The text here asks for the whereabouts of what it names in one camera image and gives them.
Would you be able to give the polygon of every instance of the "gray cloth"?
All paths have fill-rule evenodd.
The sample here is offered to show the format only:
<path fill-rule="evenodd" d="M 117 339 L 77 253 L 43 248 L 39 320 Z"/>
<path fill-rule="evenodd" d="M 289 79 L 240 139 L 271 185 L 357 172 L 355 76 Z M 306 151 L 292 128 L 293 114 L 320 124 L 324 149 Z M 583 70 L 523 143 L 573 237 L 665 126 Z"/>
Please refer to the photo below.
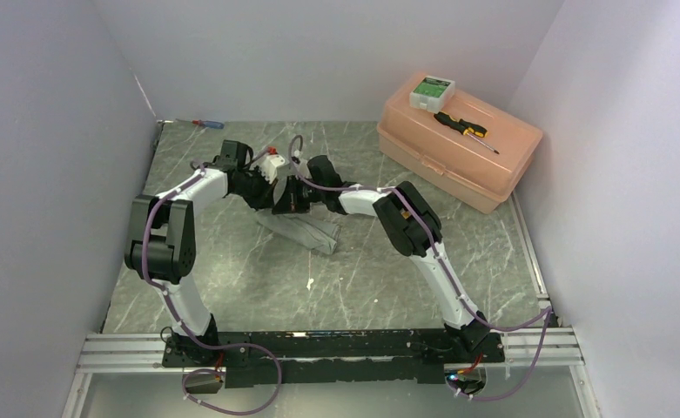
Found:
<path fill-rule="evenodd" d="M 340 235 L 340 226 L 308 214 L 273 215 L 270 209 L 265 209 L 257 212 L 257 219 L 259 224 L 278 235 L 327 255 L 334 253 Z"/>

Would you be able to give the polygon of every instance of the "white connector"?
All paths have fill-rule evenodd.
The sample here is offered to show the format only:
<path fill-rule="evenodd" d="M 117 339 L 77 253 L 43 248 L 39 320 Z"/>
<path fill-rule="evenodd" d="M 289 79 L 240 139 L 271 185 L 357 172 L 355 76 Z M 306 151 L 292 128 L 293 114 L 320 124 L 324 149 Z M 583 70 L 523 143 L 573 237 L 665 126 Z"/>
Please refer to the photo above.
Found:
<path fill-rule="evenodd" d="M 258 162 L 258 167 L 268 183 L 278 178 L 278 170 L 288 165 L 288 161 L 280 155 L 266 155 Z"/>

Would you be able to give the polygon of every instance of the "toolbox latch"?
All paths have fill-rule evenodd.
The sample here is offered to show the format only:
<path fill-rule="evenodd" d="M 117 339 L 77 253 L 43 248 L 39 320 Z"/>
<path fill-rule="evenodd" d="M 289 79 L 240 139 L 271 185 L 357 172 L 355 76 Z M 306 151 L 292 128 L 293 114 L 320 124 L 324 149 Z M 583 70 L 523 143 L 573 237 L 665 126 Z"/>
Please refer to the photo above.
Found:
<path fill-rule="evenodd" d="M 433 159 L 431 159 L 430 157 L 428 157 L 426 155 L 421 157 L 421 164 L 424 165 L 425 167 L 433 170 L 434 172 L 436 172 L 439 175 L 443 175 L 446 171 L 444 165 L 438 163 L 437 161 L 434 161 Z"/>

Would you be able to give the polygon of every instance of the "wire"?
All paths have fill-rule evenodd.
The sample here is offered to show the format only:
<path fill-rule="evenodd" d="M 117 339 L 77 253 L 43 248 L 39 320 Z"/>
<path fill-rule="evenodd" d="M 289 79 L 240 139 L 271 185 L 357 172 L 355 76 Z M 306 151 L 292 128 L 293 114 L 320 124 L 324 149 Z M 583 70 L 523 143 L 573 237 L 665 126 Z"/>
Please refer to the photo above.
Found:
<path fill-rule="evenodd" d="M 423 342 L 419 342 L 419 341 L 411 341 L 409 344 L 410 345 L 415 344 L 415 345 L 418 345 L 418 346 L 423 346 L 424 348 L 426 348 L 428 350 L 436 351 L 437 353 L 446 353 L 448 351 L 453 351 L 453 348 L 451 348 L 451 347 L 450 348 L 435 348 L 435 347 L 432 347 L 432 346 L 428 346 L 427 344 L 425 344 Z"/>
<path fill-rule="evenodd" d="M 167 288 L 164 285 L 161 285 L 150 277 L 150 271 L 148 270 L 147 266 L 147 247 L 148 244 L 150 243 L 150 235 L 151 235 L 151 229 L 152 229 L 152 224 L 155 222 L 155 215 L 158 213 L 158 210 L 160 207 L 168 200 L 179 194 L 180 192 L 192 187 L 195 185 L 199 180 L 201 180 L 204 176 L 206 175 L 206 169 L 204 168 L 203 164 L 199 164 L 199 175 L 198 176 L 193 176 L 192 178 L 184 181 L 183 183 L 177 185 L 174 187 L 170 192 L 168 192 L 165 196 L 160 198 L 157 202 L 155 202 L 155 205 L 152 207 L 150 210 L 150 214 L 147 216 L 147 222 L 145 224 L 145 234 L 142 237 L 142 279 L 150 286 L 155 287 L 160 291 L 160 293 L 163 295 L 163 300 L 165 301 L 165 305 L 168 307 L 168 311 L 170 311 L 171 316 L 173 317 L 175 323 L 179 324 L 181 329 L 188 335 L 189 338 L 199 347 L 202 347 L 207 350 L 229 350 L 233 348 L 254 348 L 256 350 L 259 350 L 263 353 L 265 353 L 268 358 L 270 358 L 273 363 L 275 364 L 275 367 L 278 371 L 278 383 L 275 386 L 275 390 L 273 391 L 273 394 L 271 395 L 268 400 L 260 405 L 259 407 L 255 409 L 250 409 L 249 411 L 232 411 L 229 409 L 223 409 L 220 407 L 217 407 L 215 405 L 212 405 L 211 403 L 201 401 L 200 399 L 196 398 L 192 394 L 188 393 L 188 389 L 186 388 L 186 383 L 188 382 L 189 379 L 191 379 L 194 375 L 197 374 L 211 374 L 214 376 L 221 376 L 222 372 L 217 371 L 217 370 L 212 370 L 212 369 L 205 369 L 205 368 L 200 368 L 197 370 L 194 370 L 190 372 L 189 374 L 185 375 L 183 377 L 183 380 L 181 381 L 181 389 L 183 390 L 184 394 L 184 399 L 188 399 L 189 401 L 195 402 L 198 405 L 202 407 L 209 408 L 213 411 L 220 412 L 222 414 L 227 414 L 227 415 L 238 415 L 238 416 L 244 416 L 244 415 L 252 415 L 252 414 L 257 414 L 258 412 L 262 411 L 265 408 L 268 408 L 268 406 L 275 401 L 275 398 L 278 396 L 278 392 L 280 390 L 280 383 L 283 380 L 283 371 L 281 370 L 280 367 L 280 362 L 278 358 L 276 358 L 275 354 L 273 354 L 270 350 L 268 350 L 265 347 L 259 346 L 257 344 L 252 344 L 249 342 L 240 342 L 240 343 L 235 343 L 235 344 L 225 344 L 222 346 L 212 346 L 209 344 L 205 344 L 204 342 L 200 341 L 199 338 L 197 338 L 196 334 L 193 333 L 193 331 L 188 327 L 188 325 L 183 322 L 183 318 L 178 314 L 178 311 L 175 308 L 175 305 L 173 305 L 173 301 L 171 299 L 170 294 L 167 291 Z"/>
<path fill-rule="evenodd" d="M 293 145 L 296 143 L 296 140 L 300 140 L 301 144 L 304 143 L 304 138 L 301 135 L 296 135 L 291 139 L 291 143 L 288 145 L 288 153 L 289 155 L 293 156 Z M 434 257 L 437 259 L 437 262 L 440 264 L 440 267 L 442 268 L 442 271 L 445 273 L 445 276 L 448 278 L 448 281 L 450 282 L 450 286 L 455 291 L 455 296 L 457 296 L 458 300 L 462 304 L 462 306 L 465 308 L 468 313 L 475 318 L 478 322 L 483 324 L 484 326 L 494 329 L 496 331 L 501 331 L 504 333 L 511 333 L 514 331 L 518 331 L 522 328 L 528 327 L 535 322 L 537 322 L 539 319 L 544 318 L 544 325 L 542 326 L 542 335 L 540 336 L 540 342 L 539 345 L 537 346 L 537 350 L 535 352 L 535 358 L 532 360 L 532 364 L 529 366 L 529 369 L 527 370 L 527 373 L 524 375 L 521 381 L 514 386 L 511 390 L 509 390 L 505 394 L 497 395 L 497 396 L 490 396 L 487 398 L 474 398 L 476 401 L 498 401 L 500 399 L 504 399 L 506 397 L 509 397 L 510 395 L 516 393 L 519 388 L 524 385 L 524 383 L 529 380 L 529 376 L 532 375 L 532 371 L 535 369 L 535 365 L 537 364 L 537 360 L 540 358 L 540 352 L 542 351 L 542 346 L 544 345 L 544 340 L 545 340 L 545 334 L 547 332 L 547 326 L 549 322 L 549 316 L 552 314 L 552 307 L 546 307 L 543 309 L 538 315 L 536 315 L 534 318 L 531 320 L 526 320 L 522 324 L 519 324 L 514 327 L 497 327 L 488 321 L 484 320 L 481 318 L 480 315 L 478 315 L 471 307 L 468 305 L 468 303 L 465 301 L 466 297 L 463 296 L 460 288 L 457 286 L 456 280 L 454 279 L 454 275 L 452 272 L 450 272 L 450 269 L 448 268 L 447 263 L 440 257 L 440 252 L 437 249 L 437 243 L 434 241 L 434 236 L 432 235 L 432 231 L 429 230 L 429 227 L 427 224 L 424 223 L 423 219 L 417 213 L 411 205 L 409 205 L 408 201 L 404 197 L 403 194 L 401 194 L 400 191 L 398 191 L 395 187 L 386 187 L 386 188 L 377 188 L 377 187 L 371 187 L 371 186 L 366 186 L 366 185 L 354 185 L 354 186 L 349 186 L 349 187 L 324 187 L 323 185 L 316 185 L 312 183 L 309 179 L 304 177 L 296 162 L 293 160 L 293 158 L 290 158 L 291 160 L 291 167 L 295 171 L 296 177 L 298 177 L 301 181 L 306 183 L 307 185 L 321 191 L 325 192 L 349 192 L 349 191 L 354 191 L 354 190 L 372 190 L 375 192 L 378 192 L 379 190 L 383 192 L 392 192 L 393 194 L 396 195 L 396 197 L 399 199 L 399 201 L 404 205 L 404 207 L 407 209 L 409 213 L 411 213 L 411 216 L 416 220 L 421 228 L 424 230 L 424 233 L 427 235 L 427 238 L 429 239 L 429 244 L 432 249 L 432 253 L 434 254 Z"/>
<path fill-rule="evenodd" d="M 170 327 L 170 326 L 168 326 L 168 327 L 163 327 L 163 329 L 160 330 L 160 339 L 161 339 L 165 344 L 168 343 L 168 341 L 167 341 L 165 338 L 163 338 L 163 331 L 165 331 L 166 329 L 170 329 L 170 330 L 171 330 L 171 335 L 173 335 L 173 328 Z"/>
<path fill-rule="evenodd" d="M 475 361 L 473 362 L 473 366 L 470 366 L 468 368 L 463 368 L 462 370 L 458 370 L 457 374 L 468 374 L 475 370 L 476 367 L 478 367 L 479 364 L 481 364 L 481 360 L 483 360 L 483 353 L 478 354 L 478 357 L 475 358 Z"/>

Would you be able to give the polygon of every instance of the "screwdriver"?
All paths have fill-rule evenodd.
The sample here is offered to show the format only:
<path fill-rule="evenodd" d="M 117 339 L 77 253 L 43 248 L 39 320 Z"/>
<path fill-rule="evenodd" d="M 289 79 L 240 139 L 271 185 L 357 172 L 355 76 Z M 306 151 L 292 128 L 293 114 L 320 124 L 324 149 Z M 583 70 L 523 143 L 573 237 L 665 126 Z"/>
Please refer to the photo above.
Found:
<path fill-rule="evenodd" d="M 437 113 L 435 113 L 434 118 L 437 119 L 437 122 L 440 122 L 441 124 L 449 128 L 455 129 L 462 135 L 468 135 L 472 139 L 475 139 L 478 142 L 478 144 L 485 146 L 490 151 L 495 152 L 496 154 L 501 154 L 493 146 L 486 144 L 481 139 L 485 138 L 486 134 L 488 134 L 488 130 L 483 126 L 474 124 L 472 122 L 468 122 L 467 120 L 463 119 L 454 119 L 444 111 L 438 111 Z"/>
<path fill-rule="evenodd" d="M 213 120 L 192 120 L 191 123 L 198 126 L 204 126 L 206 128 L 224 129 L 223 123 L 214 122 Z"/>

